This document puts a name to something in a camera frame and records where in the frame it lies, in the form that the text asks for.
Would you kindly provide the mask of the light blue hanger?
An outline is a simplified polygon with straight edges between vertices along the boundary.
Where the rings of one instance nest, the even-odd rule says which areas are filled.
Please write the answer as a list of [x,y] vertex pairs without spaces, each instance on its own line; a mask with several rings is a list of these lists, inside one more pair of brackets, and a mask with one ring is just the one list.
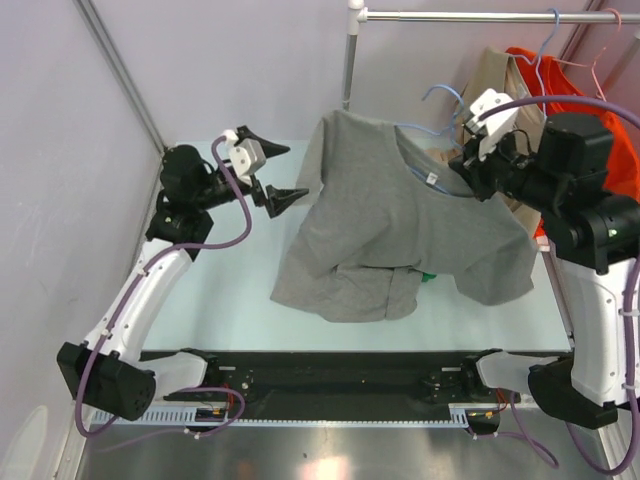
[[[416,130],[428,137],[436,138],[436,146],[429,148],[427,154],[434,160],[438,160],[440,163],[445,164],[445,161],[448,159],[448,154],[458,153],[461,150],[461,145],[455,139],[455,133],[456,119],[459,116],[460,111],[464,108],[464,100],[461,94],[453,87],[446,84],[435,84],[427,89],[422,96],[421,101],[427,101],[433,92],[437,90],[445,91],[453,97],[451,106],[444,107],[445,112],[439,114],[441,117],[439,120],[441,126],[438,130],[419,123],[410,122],[396,122],[395,126],[402,129]],[[439,181],[439,176],[434,171],[426,170],[425,168],[412,163],[408,163],[407,168],[417,179],[422,181],[432,190],[454,198],[470,198],[470,195],[449,192]]]

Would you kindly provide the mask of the grey t shirt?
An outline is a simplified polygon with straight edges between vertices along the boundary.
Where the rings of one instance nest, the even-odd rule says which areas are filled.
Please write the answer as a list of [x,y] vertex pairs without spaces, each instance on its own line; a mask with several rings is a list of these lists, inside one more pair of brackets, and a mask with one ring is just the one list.
[[465,181],[398,126],[336,110],[317,124],[297,180],[308,213],[274,302],[336,323],[413,313],[423,277],[449,275],[486,306],[532,290],[532,236],[504,201]]

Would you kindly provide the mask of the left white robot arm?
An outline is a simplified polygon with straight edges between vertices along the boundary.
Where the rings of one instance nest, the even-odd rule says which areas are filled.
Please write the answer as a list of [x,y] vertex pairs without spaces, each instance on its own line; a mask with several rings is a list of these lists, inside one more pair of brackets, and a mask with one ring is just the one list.
[[188,144],[165,151],[154,213],[128,279],[94,329],[57,354],[84,437],[94,434],[84,423],[86,407],[109,414],[113,424],[139,419],[172,394],[207,400],[219,392],[221,376],[210,355],[183,349],[144,361],[142,348],[169,293],[201,251],[243,242],[252,230],[251,205],[276,218],[307,195],[305,188],[278,189],[257,178],[268,160],[289,150],[240,126],[213,141],[210,161]]

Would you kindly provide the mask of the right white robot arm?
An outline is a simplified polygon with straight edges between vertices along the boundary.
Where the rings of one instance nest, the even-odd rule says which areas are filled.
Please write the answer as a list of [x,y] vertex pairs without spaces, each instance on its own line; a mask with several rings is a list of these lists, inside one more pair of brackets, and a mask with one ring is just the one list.
[[557,258],[574,348],[529,366],[529,394],[558,420],[591,430],[616,422],[629,406],[621,276],[639,255],[639,204],[605,186],[613,134],[596,116],[554,114],[538,148],[521,153],[514,126],[465,128],[450,167],[478,200],[501,193],[539,212]]

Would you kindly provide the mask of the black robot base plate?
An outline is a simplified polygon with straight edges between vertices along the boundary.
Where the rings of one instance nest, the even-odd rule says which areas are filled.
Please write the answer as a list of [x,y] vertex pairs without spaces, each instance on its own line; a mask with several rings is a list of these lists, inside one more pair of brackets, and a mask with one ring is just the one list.
[[215,388],[239,392],[243,413],[266,418],[327,415],[346,420],[417,420],[449,404],[505,409],[510,391],[473,378],[468,352],[208,351],[204,391],[169,401],[224,401]]

